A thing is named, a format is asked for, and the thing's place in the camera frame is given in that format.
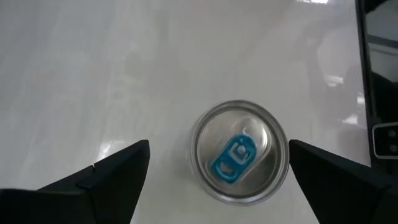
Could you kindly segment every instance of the can top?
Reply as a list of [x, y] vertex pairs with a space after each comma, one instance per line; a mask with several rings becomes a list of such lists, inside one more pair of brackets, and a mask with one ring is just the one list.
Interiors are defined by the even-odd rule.
[[198, 120], [192, 138], [193, 169], [221, 201], [258, 203], [283, 183], [287, 140], [276, 119], [257, 104], [235, 100], [212, 108]]

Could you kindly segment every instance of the black object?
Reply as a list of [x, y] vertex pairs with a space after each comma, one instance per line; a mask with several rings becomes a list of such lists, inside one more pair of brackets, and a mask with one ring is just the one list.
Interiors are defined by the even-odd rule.
[[149, 157], [142, 140], [39, 190], [0, 190], [0, 223], [128, 224]]
[[298, 140], [290, 165], [320, 224], [397, 223], [398, 180]]
[[376, 29], [373, 32], [378, 33], [369, 34], [366, 22], [366, 15], [372, 14], [374, 26], [395, 29], [394, 23], [382, 23], [388, 17], [377, 11], [379, 7], [386, 8], [385, 4], [391, 4], [392, 1], [396, 0], [356, 0], [356, 13], [371, 165], [375, 169], [398, 176], [398, 73], [392, 75], [396, 71], [391, 68], [375, 72], [372, 66], [380, 67], [380, 61], [376, 59], [380, 60], [382, 57], [371, 57], [373, 52], [389, 60], [396, 58], [398, 63], [398, 55], [395, 53], [398, 40], [388, 39], [386, 34], [379, 33]]

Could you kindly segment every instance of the white surface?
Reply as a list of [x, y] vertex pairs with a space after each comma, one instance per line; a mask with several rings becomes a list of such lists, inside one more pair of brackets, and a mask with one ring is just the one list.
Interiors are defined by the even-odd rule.
[[37, 189], [149, 139], [133, 223], [316, 223], [291, 170], [258, 205], [211, 198], [189, 132], [245, 99], [289, 139], [369, 164], [362, 91], [353, 0], [0, 0], [0, 187]]

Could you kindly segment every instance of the glossy surface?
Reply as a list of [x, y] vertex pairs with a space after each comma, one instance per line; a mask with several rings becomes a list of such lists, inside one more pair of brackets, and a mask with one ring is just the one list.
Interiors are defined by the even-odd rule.
[[[398, 137], [395, 134], [398, 128], [398, 1], [366, 1], [364, 8], [367, 10], [365, 40], [370, 68], [368, 88], [372, 93], [369, 99], [373, 109], [373, 152], [378, 159], [395, 160], [398, 159]], [[396, 173], [393, 168], [384, 170]]]
[[190, 131], [235, 99], [369, 164], [354, 1], [0, 1], [0, 187], [37, 189], [149, 139], [133, 223], [316, 223], [291, 170], [250, 207], [201, 189]]
[[[244, 145], [237, 143], [240, 139], [249, 142], [243, 147], [246, 153], [232, 150]], [[194, 127], [191, 150], [203, 188], [234, 205], [253, 205], [272, 196], [289, 168], [289, 146], [278, 121], [263, 107], [243, 100], [207, 111]]]

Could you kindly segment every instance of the blue pull tab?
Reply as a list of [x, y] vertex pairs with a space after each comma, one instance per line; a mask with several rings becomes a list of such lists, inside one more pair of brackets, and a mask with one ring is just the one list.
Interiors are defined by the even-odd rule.
[[219, 178], [233, 184], [253, 162], [256, 153], [256, 145], [249, 136], [233, 136], [214, 160], [211, 169]]

